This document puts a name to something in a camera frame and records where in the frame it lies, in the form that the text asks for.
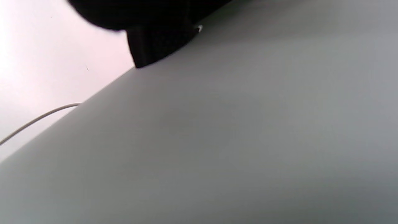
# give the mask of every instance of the gray surface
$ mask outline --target gray surface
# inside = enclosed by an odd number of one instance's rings
[[[1,223],[397,223],[396,12],[234,2],[2,163]]]

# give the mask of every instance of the white wall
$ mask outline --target white wall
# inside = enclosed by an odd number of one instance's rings
[[[0,138],[48,110],[86,100],[132,66],[125,33],[92,26],[65,0],[1,0]],[[66,113],[0,147],[0,161]]]

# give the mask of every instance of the white cable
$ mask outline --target white cable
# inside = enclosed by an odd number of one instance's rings
[[[67,109],[67,108],[71,108],[71,107],[75,107],[75,106],[79,106],[79,105],[80,105],[80,103],[68,104],[68,105],[65,105],[65,106],[62,106],[62,107],[58,107],[58,108],[56,108],[56,109],[54,109],[52,111],[48,111],[47,113],[45,113],[45,114],[43,114],[43,115],[31,120],[30,122],[26,123],[24,126],[18,128],[16,131],[12,132],[9,136],[5,137],[3,140],[0,141],[0,146],[2,146],[4,143],[6,143],[8,140],[10,140],[12,137],[14,137],[15,135],[17,135],[18,133],[20,133],[21,131],[23,131],[27,127],[29,127],[32,124],[40,121],[41,119],[47,117],[48,115],[51,115],[51,114],[53,114],[55,112],[58,112],[60,110],[63,110],[63,109]]]

